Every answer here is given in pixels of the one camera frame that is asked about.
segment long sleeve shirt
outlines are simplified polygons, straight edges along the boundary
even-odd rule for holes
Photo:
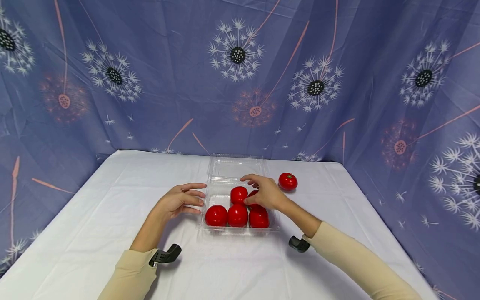
[[[384,261],[352,237],[322,222],[313,238],[303,238],[327,261],[352,278],[373,300],[421,300]],[[143,300],[156,278],[149,252],[126,250],[98,300]]]

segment fabric backdrop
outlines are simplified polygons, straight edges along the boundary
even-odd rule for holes
[[[0,275],[117,149],[343,163],[480,291],[480,1],[2,0]]]

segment white table surface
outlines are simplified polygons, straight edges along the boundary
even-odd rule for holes
[[[206,182],[209,157],[120,150],[110,156],[0,280],[8,300],[96,299],[148,212],[172,186]],[[385,260],[425,300],[432,289],[351,176],[338,163],[267,160],[274,178],[293,172],[289,197]],[[160,265],[146,299],[342,299],[369,297],[313,248],[288,247],[300,230],[280,216],[267,237],[211,236],[194,216],[169,222],[160,247],[182,247]]]

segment red tomato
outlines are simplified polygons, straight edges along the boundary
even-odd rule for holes
[[[228,209],[228,224],[232,227],[245,227],[248,223],[247,208],[241,204],[233,204]]]
[[[247,196],[248,191],[244,186],[236,186],[230,192],[230,201],[232,201],[232,204],[243,205],[243,200],[245,200]]]
[[[205,221],[208,226],[226,226],[227,219],[227,209],[221,205],[211,206],[205,214]]]
[[[268,212],[266,209],[260,206],[260,208],[255,208],[250,211],[249,216],[250,227],[255,228],[267,228],[270,226],[270,221],[268,220]]]
[[[256,193],[258,193],[258,190],[253,190],[250,192],[250,194],[248,194],[249,197],[252,197],[253,195],[255,195]],[[253,203],[253,204],[250,204],[248,205],[248,207],[250,209],[254,209],[254,208],[263,208],[260,204],[257,204],[257,203]]]
[[[285,191],[292,191],[297,188],[297,177],[290,173],[283,173],[278,178],[278,185]]]

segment plastic clamshell box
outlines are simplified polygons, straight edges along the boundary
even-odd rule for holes
[[[202,218],[198,225],[200,230],[207,230],[217,235],[267,235],[272,231],[278,231],[277,212],[268,211],[270,227],[252,228],[246,227],[208,226],[205,221],[205,214],[209,207],[222,205],[227,210],[232,205],[230,202],[230,191],[236,186],[244,186],[248,193],[255,190],[247,182],[241,182],[240,178],[247,174],[269,176],[265,159],[255,156],[241,156],[228,154],[215,154],[210,158],[208,166],[207,190],[205,192],[205,205],[202,208]]]

